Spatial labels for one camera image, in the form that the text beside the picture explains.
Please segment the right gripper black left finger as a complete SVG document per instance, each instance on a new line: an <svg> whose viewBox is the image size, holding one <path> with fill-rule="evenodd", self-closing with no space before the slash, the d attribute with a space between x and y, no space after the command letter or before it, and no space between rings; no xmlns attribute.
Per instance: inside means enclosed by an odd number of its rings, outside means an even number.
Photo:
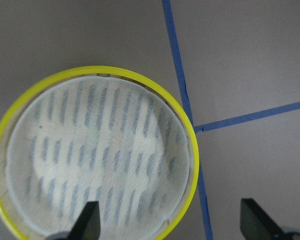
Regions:
<svg viewBox="0 0 300 240"><path fill-rule="evenodd" d="M68 240L98 240L101 234L100 208L98 201L88 201L71 231Z"/></svg>

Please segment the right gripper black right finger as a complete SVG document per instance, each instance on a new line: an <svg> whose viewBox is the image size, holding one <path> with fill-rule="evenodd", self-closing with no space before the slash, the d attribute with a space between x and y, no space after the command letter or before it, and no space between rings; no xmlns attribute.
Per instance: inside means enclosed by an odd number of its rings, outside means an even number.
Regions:
<svg viewBox="0 0 300 240"><path fill-rule="evenodd" d="M241 199L240 231L246 240L290 239L252 198Z"/></svg>

